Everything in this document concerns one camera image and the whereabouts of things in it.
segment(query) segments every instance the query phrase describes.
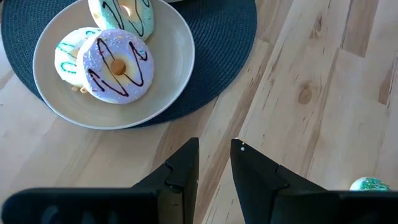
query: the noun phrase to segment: purple glazed donut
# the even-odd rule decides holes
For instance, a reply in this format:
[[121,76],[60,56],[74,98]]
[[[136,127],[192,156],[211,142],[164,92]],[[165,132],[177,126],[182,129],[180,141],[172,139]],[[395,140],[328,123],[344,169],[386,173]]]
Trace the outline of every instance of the purple glazed donut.
[[121,29],[92,35],[77,61],[83,86],[95,98],[126,104],[140,98],[152,84],[154,59],[138,36]]

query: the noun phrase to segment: wooden table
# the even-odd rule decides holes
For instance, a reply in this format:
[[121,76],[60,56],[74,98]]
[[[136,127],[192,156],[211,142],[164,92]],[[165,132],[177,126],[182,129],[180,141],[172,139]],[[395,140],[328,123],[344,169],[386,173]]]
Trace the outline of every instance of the wooden table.
[[217,99],[182,119],[95,131],[56,116],[0,55],[0,200],[34,186],[128,187],[200,138],[196,223],[243,223],[239,137],[327,189],[398,188],[398,1],[257,0],[254,48]]

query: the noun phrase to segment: ceramic plate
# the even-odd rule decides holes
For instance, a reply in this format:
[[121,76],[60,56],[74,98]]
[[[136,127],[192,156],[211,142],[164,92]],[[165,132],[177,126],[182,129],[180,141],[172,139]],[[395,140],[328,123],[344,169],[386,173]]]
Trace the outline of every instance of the ceramic plate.
[[97,27],[87,0],[74,2],[51,20],[37,42],[33,73],[39,93],[54,112],[86,128],[122,129],[150,120],[178,98],[192,73],[193,37],[187,23],[173,7],[161,0],[152,0],[152,5],[155,31],[146,44],[154,58],[154,80],[142,98],[127,105],[113,105],[88,93],[74,92],[55,70],[57,44],[72,30]]

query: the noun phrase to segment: glazed donut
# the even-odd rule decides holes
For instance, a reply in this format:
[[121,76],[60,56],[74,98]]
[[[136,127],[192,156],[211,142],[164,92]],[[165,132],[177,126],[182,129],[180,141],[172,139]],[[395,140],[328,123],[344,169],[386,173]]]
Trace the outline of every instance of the glazed donut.
[[102,29],[124,29],[146,40],[154,31],[154,10],[149,0],[88,0],[91,15]]
[[77,57],[83,86],[95,98],[126,104],[152,84],[154,60],[138,36],[121,29],[103,30],[81,46]]
[[80,47],[87,38],[99,28],[85,27],[74,30],[66,35],[55,49],[54,65],[62,80],[73,86],[82,87],[81,77],[76,73],[76,58]]

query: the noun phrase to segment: dark blue woven placemat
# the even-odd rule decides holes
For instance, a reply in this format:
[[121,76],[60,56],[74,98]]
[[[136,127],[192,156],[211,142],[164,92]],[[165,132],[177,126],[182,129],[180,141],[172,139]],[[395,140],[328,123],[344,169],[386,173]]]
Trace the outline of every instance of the dark blue woven placemat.
[[[4,1],[1,34],[7,57],[22,83],[40,99],[32,72],[36,42],[51,19],[74,1]],[[254,0],[185,0],[172,5],[191,28],[195,66],[175,103],[141,126],[180,118],[218,96],[242,69],[256,34]]]

